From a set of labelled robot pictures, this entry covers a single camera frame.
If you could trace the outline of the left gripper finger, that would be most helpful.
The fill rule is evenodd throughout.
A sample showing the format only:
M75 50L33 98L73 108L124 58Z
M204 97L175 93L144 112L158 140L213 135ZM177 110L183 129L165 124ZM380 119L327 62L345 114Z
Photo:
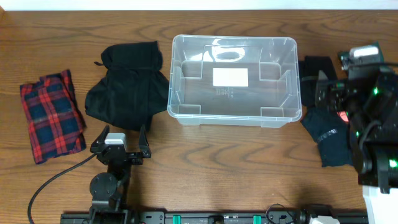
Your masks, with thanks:
M149 143L146 138L146 127L143 124L140 129L139 135L139 149L141 152L148 152L149 151Z
M109 125L106 125L102 130L101 134L96 138L97 145L105 144L105 139L109 134Z

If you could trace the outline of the black cloth with band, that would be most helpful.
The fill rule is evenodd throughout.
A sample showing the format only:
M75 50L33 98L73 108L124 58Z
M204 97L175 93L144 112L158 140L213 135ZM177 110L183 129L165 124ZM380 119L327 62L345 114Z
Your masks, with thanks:
M307 108L315 106L315 90L318 71L323 70L329 80L336 80L337 75L330 57L305 56L298 62L301 102Z

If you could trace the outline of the pink printed shirt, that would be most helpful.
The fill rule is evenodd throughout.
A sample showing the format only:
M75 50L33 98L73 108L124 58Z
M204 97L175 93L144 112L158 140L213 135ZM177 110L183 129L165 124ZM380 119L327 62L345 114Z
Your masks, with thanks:
M338 112L338 116L346 123L349 123L348 115L346 114L345 111L340 111Z

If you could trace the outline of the dark navy cloth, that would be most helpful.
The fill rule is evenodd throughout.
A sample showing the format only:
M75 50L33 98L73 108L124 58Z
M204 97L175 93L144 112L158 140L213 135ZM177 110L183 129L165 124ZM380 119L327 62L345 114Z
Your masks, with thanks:
M313 107L301 123L318 146L322 167L353 166L348 125L337 113Z

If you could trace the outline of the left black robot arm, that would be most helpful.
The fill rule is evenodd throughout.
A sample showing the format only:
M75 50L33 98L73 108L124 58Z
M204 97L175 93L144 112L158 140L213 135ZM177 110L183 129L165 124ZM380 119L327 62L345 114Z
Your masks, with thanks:
M96 175L90 182L92 203L89 223L139 223L139 215L127 207L127 193L131 180L131 167L142 165L152 153L146 138L146 127L141 126L139 150L127 152L126 135L110 133L105 126L91 144L90 152L107 171Z

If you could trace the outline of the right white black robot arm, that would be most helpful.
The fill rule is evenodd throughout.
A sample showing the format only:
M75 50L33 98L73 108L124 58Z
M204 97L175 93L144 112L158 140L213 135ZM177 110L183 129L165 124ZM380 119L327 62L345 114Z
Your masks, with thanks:
M369 223L397 223L397 74L317 82L315 104L343 111Z

